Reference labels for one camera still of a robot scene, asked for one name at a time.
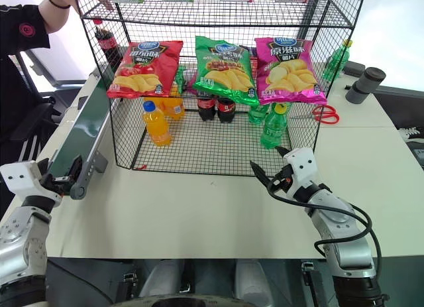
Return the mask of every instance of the table surface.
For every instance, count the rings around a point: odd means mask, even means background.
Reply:
[[[322,125],[315,156],[324,183],[370,214],[383,256],[424,255],[424,172],[373,95],[361,105],[345,99],[339,78],[329,104],[341,116]],[[90,95],[90,76],[39,159],[52,156]],[[316,258],[320,239],[305,212],[272,199],[255,179],[131,171],[115,165],[111,130],[99,150],[109,160],[95,173],[84,200],[65,197],[52,212],[51,257]],[[19,206],[13,200],[7,214]]]

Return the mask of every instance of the green soda bottle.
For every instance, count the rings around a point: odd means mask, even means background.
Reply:
[[[287,105],[277,103],[265,119],[264,132],[260,136],[260,143],[267,149],[281,144],[281,139],[287,130]]]
[[[269,107],[270,104],[250,107],[250,110],[247,113],[249,116],[249,122],[255,125],[260,124],[265,119]]]
[[[336,77],[335,77],[335,78],[338,78],[338,76],[340,75],[340,72],[346,65],[347,61],[349,60],[349,48],[351,46],[352,46],[351,40],[344,40],[343,45],[333,52],[333,55],[331,55],[331,58],[323,72],[323,78],[325,80],[331,81],[331,79],[334,76],[334,73],[336,72],[337,65],[340,62],[340,58],[342,58],[342,62],[340,63],[339,69],[337,70]]]

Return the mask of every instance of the wire basket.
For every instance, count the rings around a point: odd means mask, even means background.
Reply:
[[[222,0],[194,0],[193,3],[145,0],[141,4],[115,3],[108,11],[96,0],[79,0],[79,10],[91,50],[105,84],[113,72],[95,38],[95,24],[111,31],[126,49],[129,42],[182,40],[180,65],[196,67],[195,36],[256,46],[257,37],[284,36],[313,41],[311,59],[324,92],[333,84],[321,76],[325,65],[343,40],[350,39],[363,0],[308,0],[307,3],[276,3],[254,0],[234,3]],[[111,99],[110,113],[115,158],[118,166],[132,170],[198,174],[253,175],[249,160],[274,174],[282,166],[275,149],[260,146],[262,128],[248,122],[248,107],[237,104],[230,124],[203,122],[197,113],[196,99],[183,93],[186,116],[170,121],[173,143],[156,147],[146,134],[142,120],[143,99]],[[311,113],[315,105],[294,103],[288,114],[288,132],[282,140],[287,149],[315,148],[319,122],[290,117]]]

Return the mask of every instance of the logo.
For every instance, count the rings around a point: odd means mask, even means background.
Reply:
[[[293,46],[293,45],[296,45],[297,40],[296,40],[296,39],[294,39],[294,38],[276,37],[276,38],[274,39],[274,42],[275,42],[277,45],[280,45],[280,46]]]
[[[25,37],[33,37],[35,35],[35,28],[28,23],[19,25],[19,32]]]
[[[228,44],[218,44],[217,46],[215,46],[215,49],[220,53],[234,52],[237,49],[237,46]]]
[[[159,47],[159,42],[143,42],[138,45],[139,50],[154,50]]]

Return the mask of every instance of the potato chip bag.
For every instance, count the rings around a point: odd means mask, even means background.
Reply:
[[[255,38],[258,53],[258,97],[271,102],[326,104],[313,71],[312,41],[285,37]]]
[[[182,47],[181,40],[130,43],[107,91],[109,98],[168,97]]]
[[[224,40],[196,37],[197,77],[193,87],[236,103],[258,105],[250,54]]]

